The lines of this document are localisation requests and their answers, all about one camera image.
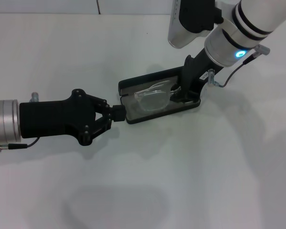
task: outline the metal cylinder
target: metal cylinder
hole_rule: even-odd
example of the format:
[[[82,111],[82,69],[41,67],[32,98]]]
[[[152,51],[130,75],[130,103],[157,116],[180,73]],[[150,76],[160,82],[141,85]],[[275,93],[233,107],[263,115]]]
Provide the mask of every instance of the metal cylinder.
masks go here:
[[[221,28],[216,28],[208,36],[204,48],[209,58],[222,67],[230,67],[235,64],[240,59],[236,57],[236,53],[242,51],[226,39]]]
[[[0,145],[20,140],[18,101],[0,100]]]

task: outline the white wall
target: white wall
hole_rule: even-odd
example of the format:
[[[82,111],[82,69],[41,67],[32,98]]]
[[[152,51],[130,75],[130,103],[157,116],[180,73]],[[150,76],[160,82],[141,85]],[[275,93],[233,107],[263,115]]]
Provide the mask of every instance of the white wall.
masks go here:
[[[238,3],[239,0],[223,0]],[[170,14],[173,0],[99,0],[102,14]]]
[[[238,0],[225,0],[237,3]],[[170,14],[172,0],[99,0],[101,14]],[[97,14],[96,0],[0,0],[0,13]]]
[[[96,0],[0,0],[0,13],[98,14]]]

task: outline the black cable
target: black cable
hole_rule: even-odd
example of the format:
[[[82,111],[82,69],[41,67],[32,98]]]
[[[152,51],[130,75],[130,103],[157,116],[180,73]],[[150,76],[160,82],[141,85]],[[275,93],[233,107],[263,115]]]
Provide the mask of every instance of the black cable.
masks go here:
[[[227,83],[229,82],[229,80],[231,79],[231,77],[235,74],[235,72],[237,72],[241,67],[243,67],[243,66],[246,65],[246,64],[249,64],[251,61],[254,61],[257,57],[260,56],[260,54],[259,54],[259,55],[255,55],[256,53],[257,53],[257,52],[251,54],[247,59],[245,59],[244,62],[243,62],[238,68],[236,68],[236,69],[231,73],[231,75],[230,75],[230,76],[228,77],[228,79],[226,80],[225,84],[224,84],[224,85],[219,85],[219,87],[222,87],[222,88],[226,87],[226,86],[227,86]]]
[[[27,148],[29,148],[29,147],[35,145],[36,142],[38,142],[39,139],[40,139],[40,137],[38,137],[35,141],[33,141],[31,144],[29,144]]]
[[[38,142],[40,137],[38,137],[35,141],[33,141],[31,144],[8,144],[8,149],[26,149],[29,148]]]
[[[236,68],[236,69],[231,73],[231,75],[229,76],[229,78],[226,80],[225,84],[224,84],[224,85],[219,85],[219,87],[222,87],[222,88],[226,87],[227,84],[228,84],[228,82],[229,82],[229,80],[230,80],[231,77],[235,74],[235,72],[237,72],[237,71],[238,71],[241,67],[243,67],[243,66],[244,66],[244,64],[242,63],[238,68]]]

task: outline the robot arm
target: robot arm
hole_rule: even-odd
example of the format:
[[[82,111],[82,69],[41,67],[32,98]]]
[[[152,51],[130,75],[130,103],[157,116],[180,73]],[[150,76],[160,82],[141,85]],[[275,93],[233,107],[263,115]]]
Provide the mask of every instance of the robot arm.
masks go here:
[[[123,105],[110,107],[106,100],[88,95],[82,89],[74,89],[63,101],[38,102],[38,95],[32,96],[29,103],[0,101],[0,152],[32,145],[15,144],[21,137],[71,135],[80,145],[89,146],[94,138],[110,130],[112,121],[125,120]],[[96,113],[102,117],[95,120]]]
[[[286,20],[286,0],[241,0],[235,6],[215,0],[174,0],[168,34],[169,43],[183,48],[195,38],[206,36],[204,49],[195,57],[187,57],[179,77],[181,87],[173,101],[200,95],[210,69],[218,73],[238,62],[252,49],[258,50],[246,62],[269,50],[259,43]]]

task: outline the white table surface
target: white table surface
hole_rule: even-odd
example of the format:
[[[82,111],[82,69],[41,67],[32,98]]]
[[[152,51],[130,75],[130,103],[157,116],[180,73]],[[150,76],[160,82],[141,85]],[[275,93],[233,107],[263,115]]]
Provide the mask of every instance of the white table surface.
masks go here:
[[[169,16],[0,14],[0,100],[119,104],[118,82],[183,65]],[[0,154],[0,229],[286,229],[286,22],[196,110]],[[223,69],[224,82],[238,65]]]

